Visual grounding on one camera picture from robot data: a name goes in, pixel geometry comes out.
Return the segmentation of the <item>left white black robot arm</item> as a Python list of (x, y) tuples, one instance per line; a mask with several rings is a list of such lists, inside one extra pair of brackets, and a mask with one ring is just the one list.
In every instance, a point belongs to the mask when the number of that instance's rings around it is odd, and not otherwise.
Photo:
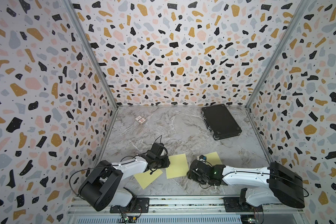
[(120, 182), (136, 174), (147, 173), (152, 175), (155, 171), (168, 168), (170, 165), (168, 150), (163, 143), (153, 143), (150, 150), (130, 156), (129, 160), (110, 163), (102, 160), (95, 168), (88, 168), (88, 177), (80, 185), (78, 192), (71, 191), (79, 198), (88, 202), (94, 210), (102, 211), (112, 207), (111, 213), (147, 213), (149, 199), (139, 198), (131, 190), (119, 188)]

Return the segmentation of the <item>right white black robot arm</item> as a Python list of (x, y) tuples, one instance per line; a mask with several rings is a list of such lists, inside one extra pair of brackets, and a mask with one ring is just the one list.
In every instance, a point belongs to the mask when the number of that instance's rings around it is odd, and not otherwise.
[(263, 168), (234, 168), (211, 165), (201, 155), (191, 163), (187, 177), (209, 187), (242, 185), (239, 197), (225, 198), (226, 208), (234, 211), (251, 211), (264, 204), (303, 209), (304, 199), (309, 196), (303, 188), (302, 178), (277, 162)]

